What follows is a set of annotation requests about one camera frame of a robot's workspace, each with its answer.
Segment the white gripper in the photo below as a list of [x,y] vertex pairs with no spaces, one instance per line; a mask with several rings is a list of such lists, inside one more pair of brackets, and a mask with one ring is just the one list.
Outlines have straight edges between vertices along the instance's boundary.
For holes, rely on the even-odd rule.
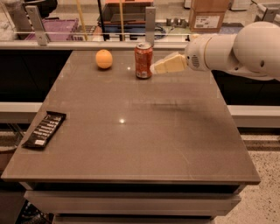
[[150,66],[153,74],[167,74],[184,71],[187,65],[196,71],[207,71],[205,52],[209,35],[191,34],[190,41],[185,47],[185,55],[173,52]]

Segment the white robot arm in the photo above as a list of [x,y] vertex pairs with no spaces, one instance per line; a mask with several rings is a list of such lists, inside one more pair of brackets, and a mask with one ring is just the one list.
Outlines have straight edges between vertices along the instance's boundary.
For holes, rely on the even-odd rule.
[[222,71],[253,80],[280,80],[280,27],[255,22],[236,34],[192,35],[183,54],[173,52],[150,66],[153,74]]

